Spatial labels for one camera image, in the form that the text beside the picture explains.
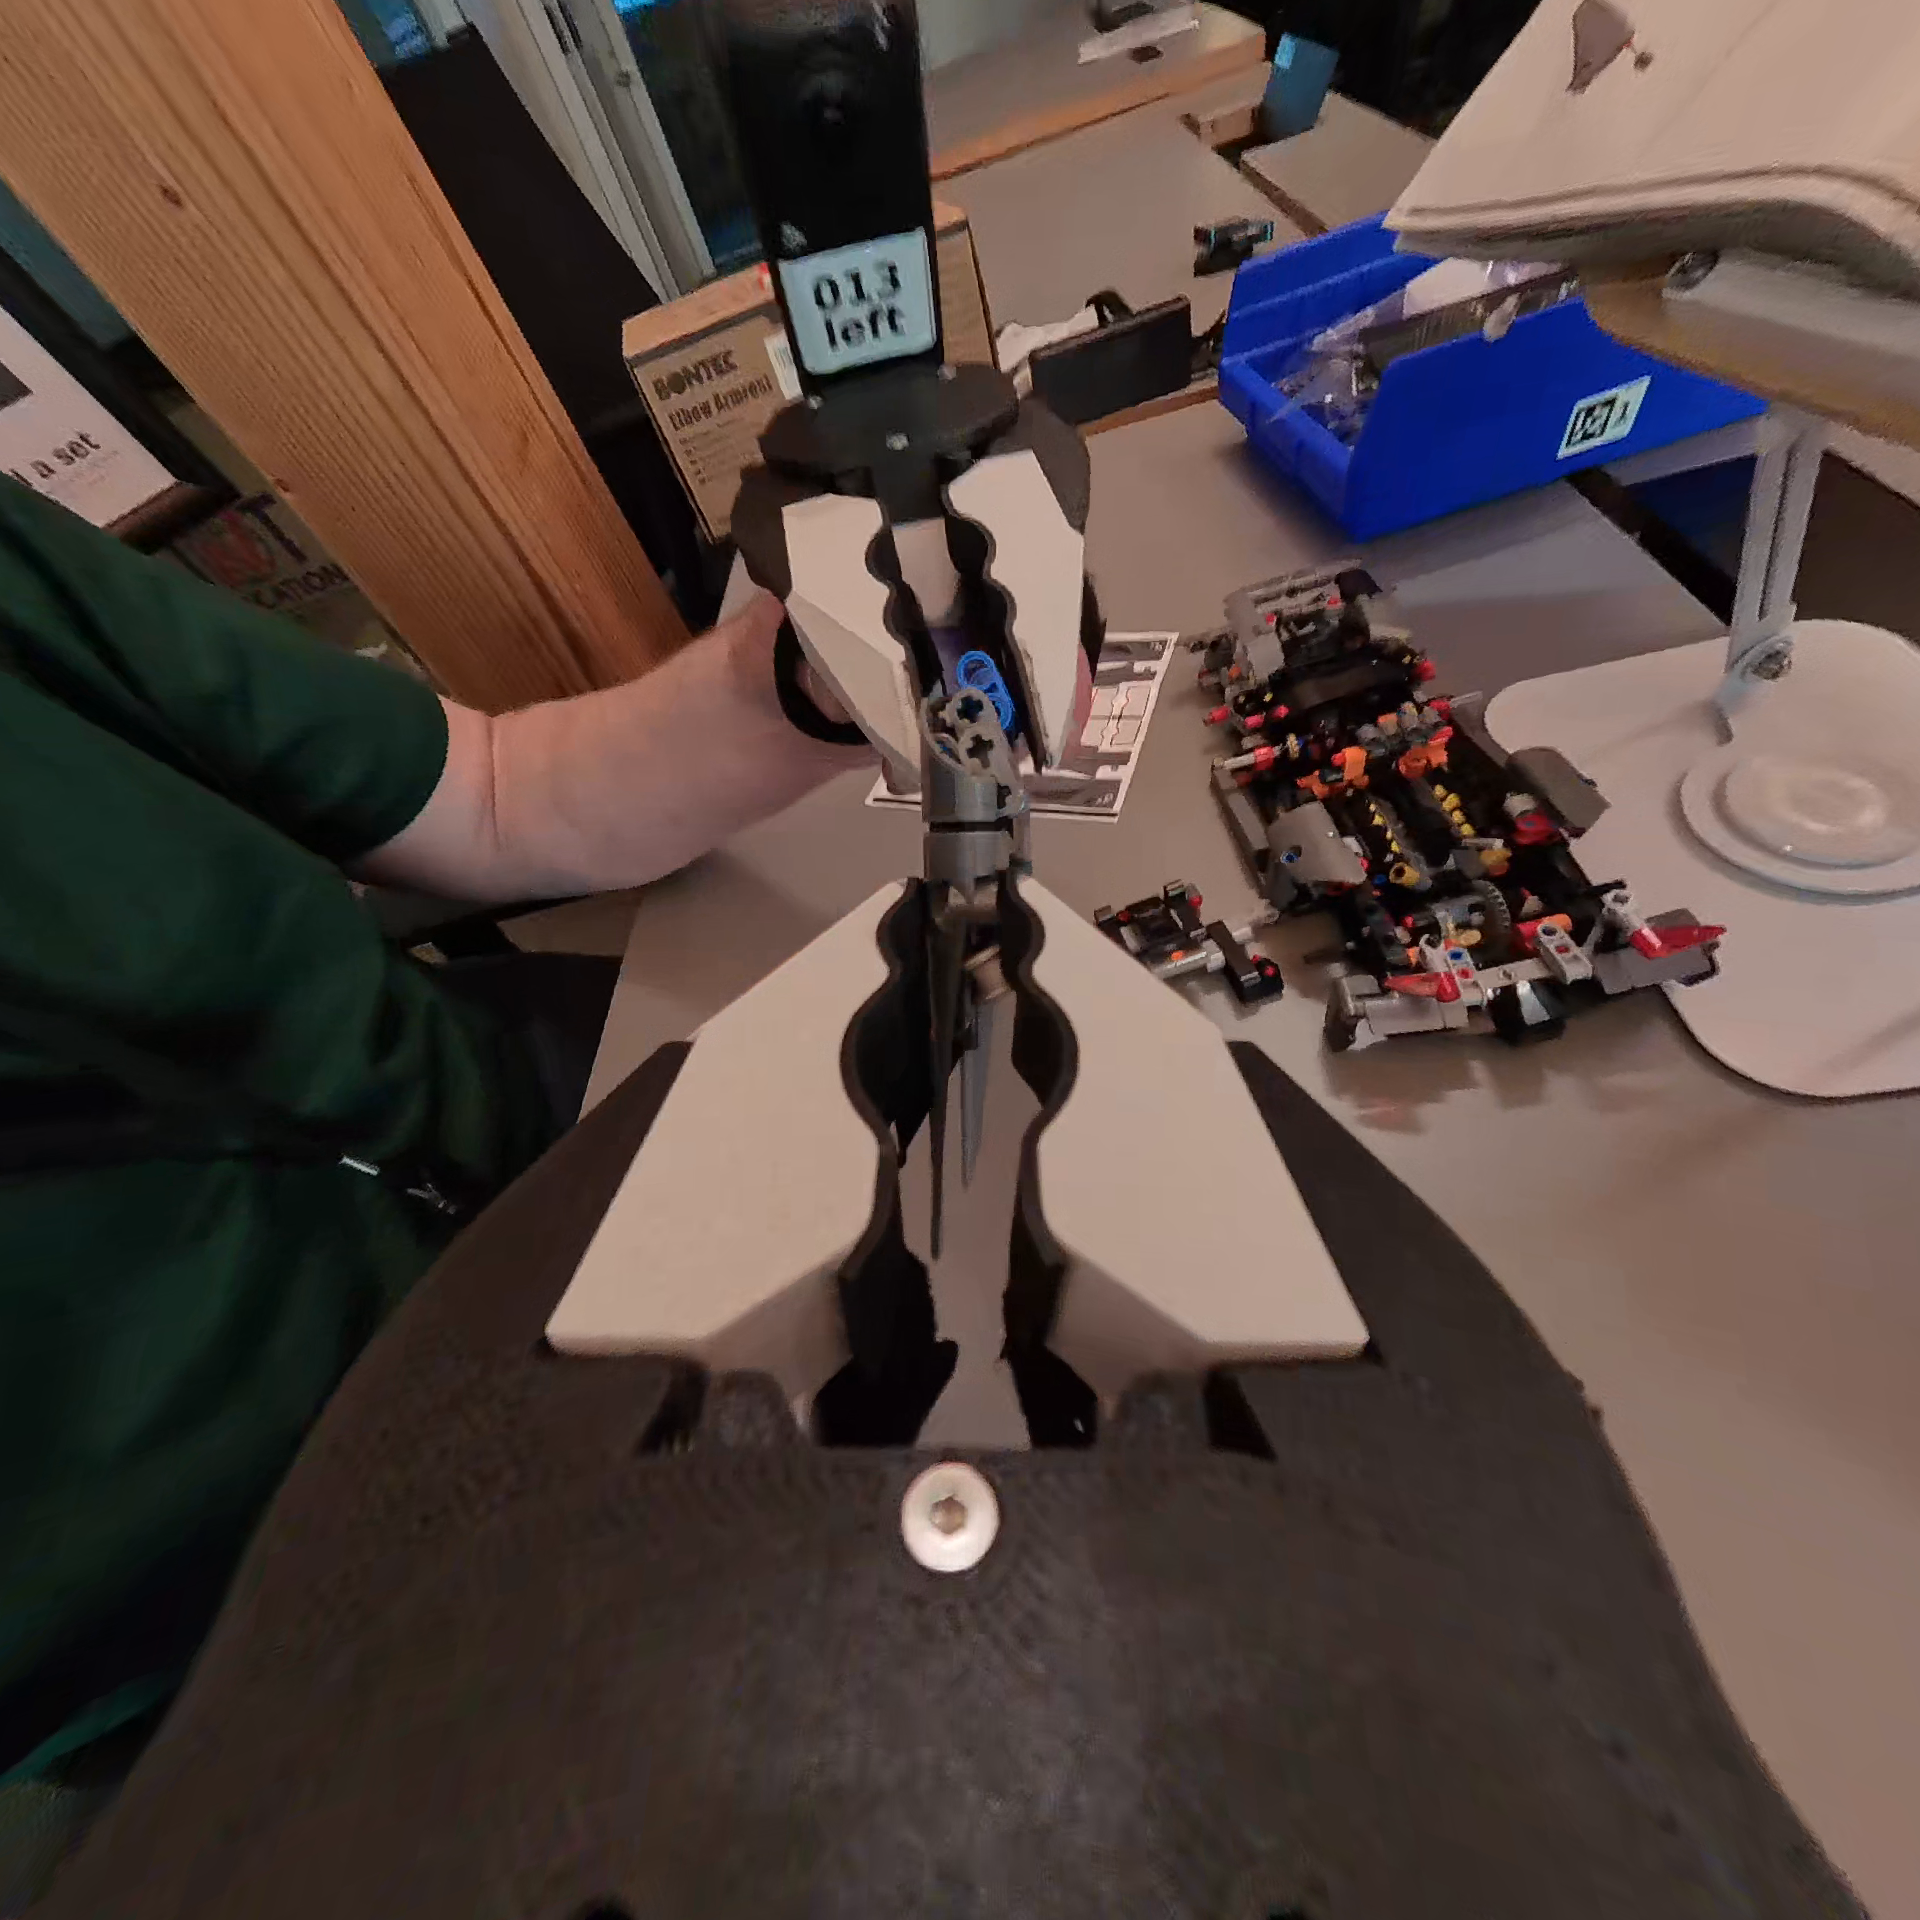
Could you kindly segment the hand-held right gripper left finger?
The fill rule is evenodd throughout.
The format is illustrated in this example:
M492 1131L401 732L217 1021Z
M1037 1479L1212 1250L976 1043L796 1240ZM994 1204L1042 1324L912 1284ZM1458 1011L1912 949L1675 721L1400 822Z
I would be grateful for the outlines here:
M546 1323L573 1359L759 1371L830 1445L907 1445L956 1346L907 1246L934 1132L926 880L890 880L713 1016Z

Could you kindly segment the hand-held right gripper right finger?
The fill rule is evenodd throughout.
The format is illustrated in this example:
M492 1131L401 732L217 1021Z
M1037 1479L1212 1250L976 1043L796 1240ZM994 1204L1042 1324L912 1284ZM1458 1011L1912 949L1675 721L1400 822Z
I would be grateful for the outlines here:
M1369 1323L1234 1045L1037 879L1000 897L1019 1143L1004 1361L1033 1445L1150 1378L1351 1361Z

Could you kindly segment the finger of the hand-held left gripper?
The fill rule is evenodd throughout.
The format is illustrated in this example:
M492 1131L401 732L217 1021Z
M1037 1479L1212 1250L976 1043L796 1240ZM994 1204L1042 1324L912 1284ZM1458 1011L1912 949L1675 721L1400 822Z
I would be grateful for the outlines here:
M926 647L894 578L892 529L868 497L780 505L807 718L858 732L892 786L922 782Z
M1037 773L1079 749L1090 705L1085 535L1038 455L990 455L945 491L954 529L982 539L981 582L1019 683Z

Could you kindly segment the grey black lego subassembly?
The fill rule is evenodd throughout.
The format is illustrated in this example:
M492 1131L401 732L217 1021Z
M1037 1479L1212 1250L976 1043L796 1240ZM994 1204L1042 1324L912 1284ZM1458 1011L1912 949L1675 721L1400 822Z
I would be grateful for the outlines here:
M1000 974L1004 884L1028 872L1028 791L1004 728L1016 698L982 654L963 654L951 693L926 698L917 982L929 1039L932 1260L945 1250L947 1106L956 1099L956 1168L969 1184L987 1115Z

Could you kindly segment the person's left forearm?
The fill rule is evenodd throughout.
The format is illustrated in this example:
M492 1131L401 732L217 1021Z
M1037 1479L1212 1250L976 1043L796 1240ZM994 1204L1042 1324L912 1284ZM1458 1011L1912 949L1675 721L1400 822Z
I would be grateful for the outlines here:
M713 631L637 683L484 716L446 711L421 812L349 874L452 901L590 897L666 879L807 793L755 793L719 750Z

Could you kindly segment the lego sticker sheet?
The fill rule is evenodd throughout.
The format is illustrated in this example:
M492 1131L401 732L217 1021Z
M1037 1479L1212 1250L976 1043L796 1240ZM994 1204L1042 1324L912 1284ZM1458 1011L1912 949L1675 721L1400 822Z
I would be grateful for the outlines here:
M1090 716L1079 745L1055 769L1027 769L1037 818L1113 822L1119 817L1178 649L1177 631L1109 631L1090 668Z

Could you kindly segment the black grey lego module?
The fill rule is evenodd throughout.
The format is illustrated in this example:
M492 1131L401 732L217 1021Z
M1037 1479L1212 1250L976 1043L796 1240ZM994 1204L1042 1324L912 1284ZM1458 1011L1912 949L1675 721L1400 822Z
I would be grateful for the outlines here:
M1259 934L1281 922L1275 904L1255 908L1247 924L1210 916L1205 897L1184 879L1127 904L1104 904L1090 924L1171 986L1217 976L1239 1006L1283 1000L1283 974L1259 949Z

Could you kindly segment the partly built lego car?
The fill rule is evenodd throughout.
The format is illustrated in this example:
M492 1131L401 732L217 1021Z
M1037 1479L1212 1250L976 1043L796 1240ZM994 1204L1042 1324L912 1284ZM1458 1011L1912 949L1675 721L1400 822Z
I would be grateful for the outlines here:
M1264 904L1336 930L1322 1039L1559 1039L1574 1011L1718 976L1723 928L1645 911L1577 842L1611 799L1447 693L1371 572L1287 572L1190 638L1227 738L1212 791Z

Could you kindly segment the person's left hand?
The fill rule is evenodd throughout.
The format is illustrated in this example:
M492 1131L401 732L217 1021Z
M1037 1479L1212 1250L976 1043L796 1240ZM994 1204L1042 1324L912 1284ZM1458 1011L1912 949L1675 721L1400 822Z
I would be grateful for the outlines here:
M755 793L803 793L878 768L875 740L807 655L780 597L755 586L717 631L725 672L719 756Z

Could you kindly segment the black flat screen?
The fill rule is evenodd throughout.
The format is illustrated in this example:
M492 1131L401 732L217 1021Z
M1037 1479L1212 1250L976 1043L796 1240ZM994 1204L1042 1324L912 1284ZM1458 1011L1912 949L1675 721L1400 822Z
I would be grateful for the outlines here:
M1101 298L1090 317L1088 334L1028 354L1028 394L1055 418L1093 426L1190 391L1195 380L1190 298L1141 311Z

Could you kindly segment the pile of clear plastic bags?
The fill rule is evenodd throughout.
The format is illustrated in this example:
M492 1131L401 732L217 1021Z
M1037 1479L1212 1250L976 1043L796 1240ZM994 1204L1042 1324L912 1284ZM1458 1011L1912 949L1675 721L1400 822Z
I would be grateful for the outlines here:
M1276 391L1351 449L1395 363L1463 340L1504 342L1521 320L1577 298L1581 272L1572 264L1442 257L1400 290L1319 329L1276 376Z

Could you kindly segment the blue plastic bin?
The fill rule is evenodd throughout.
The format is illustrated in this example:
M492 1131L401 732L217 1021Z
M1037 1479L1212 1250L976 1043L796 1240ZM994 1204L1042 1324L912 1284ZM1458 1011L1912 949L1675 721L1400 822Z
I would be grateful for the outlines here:
M1217 394L1270 478L1355 542L1550 485L1763 413L1763 397L1660 363L1597 326L1577 287L1521 305L1504 335L1445 324L1362 348L1351 397L1311 376L1322 334L1395 305L1435 266L1381 215L1239 266Z

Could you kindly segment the dark lettered board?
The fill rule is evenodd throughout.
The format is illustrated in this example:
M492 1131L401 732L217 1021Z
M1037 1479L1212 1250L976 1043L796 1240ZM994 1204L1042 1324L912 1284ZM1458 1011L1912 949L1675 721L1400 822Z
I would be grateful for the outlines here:
M294 620L336 649L386 655L397 642L349 568L279 492L249 492L203 515L161 556L257 612Z

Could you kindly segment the person's green shirt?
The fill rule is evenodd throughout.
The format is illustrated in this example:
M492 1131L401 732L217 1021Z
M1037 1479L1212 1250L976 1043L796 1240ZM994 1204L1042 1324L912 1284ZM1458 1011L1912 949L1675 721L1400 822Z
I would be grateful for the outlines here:
M349 884L418 680L3 480L3 1789L180 1690L323 1403L573 1123L609 958L421 964Z

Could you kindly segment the wooden beam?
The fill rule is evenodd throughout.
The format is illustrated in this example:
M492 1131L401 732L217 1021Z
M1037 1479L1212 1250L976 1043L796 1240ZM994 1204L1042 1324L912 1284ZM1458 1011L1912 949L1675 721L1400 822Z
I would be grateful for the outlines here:
M457 701L686 647L336 3L3 3L3 178Z

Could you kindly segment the framed black white sign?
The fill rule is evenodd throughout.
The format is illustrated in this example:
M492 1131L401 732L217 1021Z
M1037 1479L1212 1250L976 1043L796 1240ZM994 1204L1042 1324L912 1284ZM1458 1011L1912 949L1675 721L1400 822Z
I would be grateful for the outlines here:
M98 529L180 485L78 380L3 311L3 472Z

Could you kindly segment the white printed sheet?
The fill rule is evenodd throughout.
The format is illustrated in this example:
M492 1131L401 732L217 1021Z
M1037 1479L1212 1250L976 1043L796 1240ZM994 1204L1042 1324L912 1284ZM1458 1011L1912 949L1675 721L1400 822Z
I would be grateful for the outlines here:
M1752 251L1918 298L1918 3L1538 3L1386 211L1405 251Z

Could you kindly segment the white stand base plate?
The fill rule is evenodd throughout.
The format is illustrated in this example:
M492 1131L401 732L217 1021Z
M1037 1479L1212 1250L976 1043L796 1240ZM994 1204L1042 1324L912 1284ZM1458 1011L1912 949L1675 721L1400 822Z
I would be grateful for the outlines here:
M1778 683L1701 640L1510 687L1488 724L1607 797L1587 867L1721 924L1679 991L1723 1068L1799 1097L1918 1088L1918 647L1799 620Z

